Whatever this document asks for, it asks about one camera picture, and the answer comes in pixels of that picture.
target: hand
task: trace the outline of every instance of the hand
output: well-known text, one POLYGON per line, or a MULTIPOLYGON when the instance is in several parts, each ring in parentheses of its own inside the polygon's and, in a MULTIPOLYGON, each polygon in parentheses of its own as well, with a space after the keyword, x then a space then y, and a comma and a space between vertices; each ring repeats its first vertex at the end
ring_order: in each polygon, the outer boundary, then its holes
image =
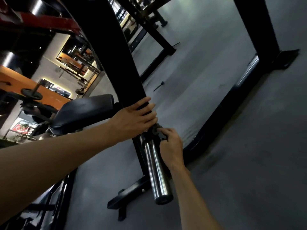
POLYGON ((132 106, 121 109, 106 123, 110 127, 110 134, 115 143, 136 137, 158 122, 155 111, 144 115, 155 107, 154 103, 137 110, 150 100, 150 97, 145 97, 132 106))
POLYGON ((178 133, 174 128, 159 128, 158 130, 168 137, 167 140, 161 141, 160 153, 171 173, 177 170, 187 170, 182 155, 183 143, 178 133))

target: forearm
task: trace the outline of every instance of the forearm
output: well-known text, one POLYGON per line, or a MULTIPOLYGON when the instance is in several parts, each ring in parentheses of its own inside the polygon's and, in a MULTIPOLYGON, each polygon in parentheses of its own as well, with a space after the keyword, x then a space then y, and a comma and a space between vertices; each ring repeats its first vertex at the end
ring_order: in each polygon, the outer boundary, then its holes
POLYGON ((106 125, 1 149, 0 224, 115 143, 106 125))
POLYGON ((171 174, 178 195, 182 229, 222 229, 211 215, 186 169, 174 169, 171 174))

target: person's left hand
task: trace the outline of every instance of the person's left hand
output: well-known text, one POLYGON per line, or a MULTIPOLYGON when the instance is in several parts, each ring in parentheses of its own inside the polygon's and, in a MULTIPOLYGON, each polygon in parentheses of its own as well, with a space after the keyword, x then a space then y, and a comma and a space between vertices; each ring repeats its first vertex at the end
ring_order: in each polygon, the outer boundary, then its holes
POLYGON ((155 107, 154 103, 137 110, 137 108, 150 100, 150 97, 145 97, 137 103, 123 108, 106 122, 110 127, 110 134, 115 139, 115 142, 119 143, 136 137, 158 122, 155 111, 144 115, 155 107))

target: gray concrete floor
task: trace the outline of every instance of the gray concrete floor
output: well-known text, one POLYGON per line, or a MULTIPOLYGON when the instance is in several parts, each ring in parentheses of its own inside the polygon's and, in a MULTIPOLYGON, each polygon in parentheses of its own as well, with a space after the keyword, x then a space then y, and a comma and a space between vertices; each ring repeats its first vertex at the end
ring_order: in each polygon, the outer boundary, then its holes
MULTIPOLYGON (((211 147, 222 159, 210 170, 203 156, 190 165, 210 210, 226 229, 306 229, 307 0, 266 0, 282 50, 301 49, 286 71, 263 78, 211 147)), ((172 0, 159 9, 159 29, 180 42, 144 83, 159 123, 188 144, 255 54, 232 0, 172 0), (153 92, 161 81, 165 85, 153 92)), ((133 53, 141 73, 161 48, 146 37, 133 53)), ((93 95, 112 93, 107 77, 93 95)), ((131 202, 127 218, 107 202, 142 175, 132 141, 120 143, 79 167, 66 230, 180 229, 178 202, 157 206, 151 191, 131 202)))

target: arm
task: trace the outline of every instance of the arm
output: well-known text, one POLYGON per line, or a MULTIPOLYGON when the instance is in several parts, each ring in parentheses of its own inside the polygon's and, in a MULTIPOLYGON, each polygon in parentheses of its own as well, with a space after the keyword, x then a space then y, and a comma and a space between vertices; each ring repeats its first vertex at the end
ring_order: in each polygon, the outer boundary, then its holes
POLYGON ((23 210, 66 174, 118 142, 157 122, 149 97, 120 110, 108 122, 84 131, 0 150, 0 225, 23 210))
POLYGON ((168 136, 167 140, 160 143, 160 152, 173 177, 179 200, 182 229, 222 229, 208 210, 184 165, 182 140, 178 133, 172 128, 160 128, 160 131, 168 136))

